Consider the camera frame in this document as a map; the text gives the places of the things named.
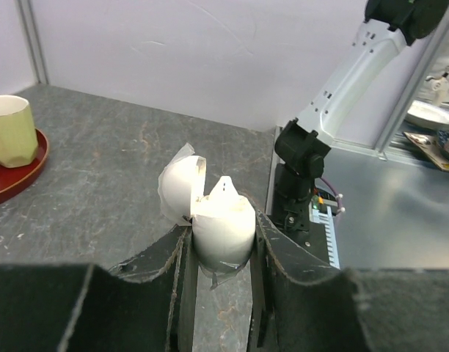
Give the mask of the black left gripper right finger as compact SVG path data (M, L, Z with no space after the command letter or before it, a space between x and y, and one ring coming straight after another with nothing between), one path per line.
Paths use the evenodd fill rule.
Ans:
M256 214L250 351L449 351L449 269L339 270Z

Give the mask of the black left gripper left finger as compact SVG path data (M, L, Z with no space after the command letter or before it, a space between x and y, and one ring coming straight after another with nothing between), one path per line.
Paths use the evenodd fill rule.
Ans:
M0 351L190 351L197 258L190 227L106 270L0 264Z

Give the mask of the white earbud charging case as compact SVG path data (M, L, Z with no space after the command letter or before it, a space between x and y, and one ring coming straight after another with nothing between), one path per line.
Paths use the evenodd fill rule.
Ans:
M206 195L206 158L186 143L158 177L161 213L179 226L190 226L199 265L211 289L233 278L247 264L255 241L256 212L229 176Z

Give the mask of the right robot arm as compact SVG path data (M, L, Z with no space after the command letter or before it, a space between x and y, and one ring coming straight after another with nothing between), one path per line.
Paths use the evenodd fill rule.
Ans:
M348 56L309 105L281 130L271 220L286 235L308 232L315 180L348 113L383 69L432 33L449 1L368 1Z

